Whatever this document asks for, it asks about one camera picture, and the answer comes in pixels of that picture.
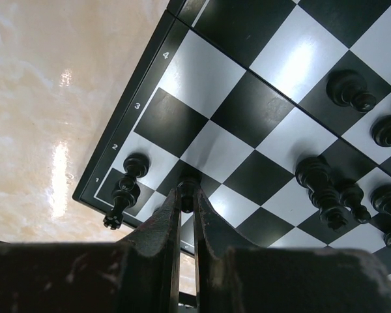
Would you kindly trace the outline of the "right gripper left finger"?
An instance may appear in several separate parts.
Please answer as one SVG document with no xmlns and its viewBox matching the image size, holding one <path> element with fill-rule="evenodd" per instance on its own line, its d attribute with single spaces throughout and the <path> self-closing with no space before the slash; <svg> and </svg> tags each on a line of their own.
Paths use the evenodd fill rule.
<svg viewBox="0 0 391 313">
<path fill-rule="evenodd" d="M 180 202 L 116 243 L 0 243 L 0 312 L 176 312 Z"/>
</svg>

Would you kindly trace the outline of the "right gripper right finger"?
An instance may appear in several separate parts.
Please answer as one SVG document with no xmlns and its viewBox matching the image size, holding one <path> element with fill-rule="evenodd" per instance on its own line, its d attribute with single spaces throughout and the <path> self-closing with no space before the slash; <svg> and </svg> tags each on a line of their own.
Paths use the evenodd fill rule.
<svg viewBox="0 0 391 313">
<path fill-rule="evenodd" d="M 391 312 L 382 263 L 356 249 L 261 248 L 194 194 L 200 312 Z"/>
</svg>

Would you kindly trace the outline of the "black chess rook piece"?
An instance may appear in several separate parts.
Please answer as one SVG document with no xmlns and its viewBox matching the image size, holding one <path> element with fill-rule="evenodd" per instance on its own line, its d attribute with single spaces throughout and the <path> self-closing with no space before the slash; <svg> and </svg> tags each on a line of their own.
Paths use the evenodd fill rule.
<svg viewBox="0 0 391 313">
<path fill-rule="evenodd" d="M 119 179 L 111 193 L 114 206 L 106 213 L 103 219 L 104 226 L 111 230 L 119 229 L 123 222 L 123 211 L 135 206 L 140 192 L 136 178 L 126 175 Z"/>
</svg>

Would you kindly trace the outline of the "black chess pawn piece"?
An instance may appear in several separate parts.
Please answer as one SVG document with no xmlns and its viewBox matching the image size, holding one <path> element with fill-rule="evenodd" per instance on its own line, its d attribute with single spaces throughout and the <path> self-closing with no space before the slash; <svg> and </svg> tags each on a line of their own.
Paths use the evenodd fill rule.
<svg viewBox="0 0 391 313">
<path fill-rule="evenodd" d="M 194 211 L 194 194 L 201 186 L 201 177 L 199 175 L 182 175 L 177 185 L 181 196 L 181 211 L 183 213 L 192 213 Z"/>
<path fill-rule="evenodd" d="M 143 153 L 132 153 L 123 162 L 124 176 L 119 180 L 121 190 L 132 190 L 138 178 L 147 175 L 150 167 L 149 157 Z"/>
</svg>

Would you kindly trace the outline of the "black white chess board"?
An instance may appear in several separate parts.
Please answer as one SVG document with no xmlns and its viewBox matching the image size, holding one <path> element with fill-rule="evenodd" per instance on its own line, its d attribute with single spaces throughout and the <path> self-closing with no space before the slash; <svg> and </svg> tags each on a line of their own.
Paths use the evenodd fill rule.
<svg viewBox="0 0 391 313">
<path fill-rule="evenodd" d="M 377 104 L 360 113 L 326 93 L 330 73 L 361 74 Z M 391 147 L 371 128 L 391 115 L 391 1 L 171 1 L 73 195 L 107 213 L 128 155 L 150 159 L 123 220 L 136 227 L 182 175 L 201 177 L 214 209 L 263 247 L 358 248 L 391 279 L 391 218 L 370 195 L 391 184 Z M 371 220 L 333 231 L 296 165 L 321 157 L 350 180 Z"/>
</svg>

